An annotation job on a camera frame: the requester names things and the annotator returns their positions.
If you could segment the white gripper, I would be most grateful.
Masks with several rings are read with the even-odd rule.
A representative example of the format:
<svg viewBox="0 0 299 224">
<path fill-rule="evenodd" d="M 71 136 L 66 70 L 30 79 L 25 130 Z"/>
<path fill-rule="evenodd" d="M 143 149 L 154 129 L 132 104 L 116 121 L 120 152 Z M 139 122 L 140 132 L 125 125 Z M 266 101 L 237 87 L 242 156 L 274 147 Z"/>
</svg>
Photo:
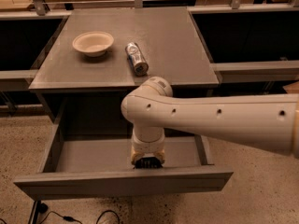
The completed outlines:
<svg viewBox="0 0 299 224">
<path fill-rule="evenodd" d="M 153 153 L 160 164 L 164 164 L 164 139 L 163 128 L 135 125 L 132 134 L 131 164 L 135 165 L 144 154 L 149 153 Z"/>
</svg>

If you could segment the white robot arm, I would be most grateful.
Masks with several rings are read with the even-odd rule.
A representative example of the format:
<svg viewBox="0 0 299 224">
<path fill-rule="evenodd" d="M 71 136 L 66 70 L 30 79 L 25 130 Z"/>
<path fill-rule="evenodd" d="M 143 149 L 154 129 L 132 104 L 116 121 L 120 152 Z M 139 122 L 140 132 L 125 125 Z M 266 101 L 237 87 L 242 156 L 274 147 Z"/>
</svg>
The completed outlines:
<svg viewBox="0 0 299 224">
<path fill-rule="evenodd" d="M 133 124 L 131 163 L 146 154 L 165 161 L 165 129 L 299 155 L 296 94 L 175 98 L 165 79 L 152 77 L 125 96 L 121 112 Z"/>
</svg>

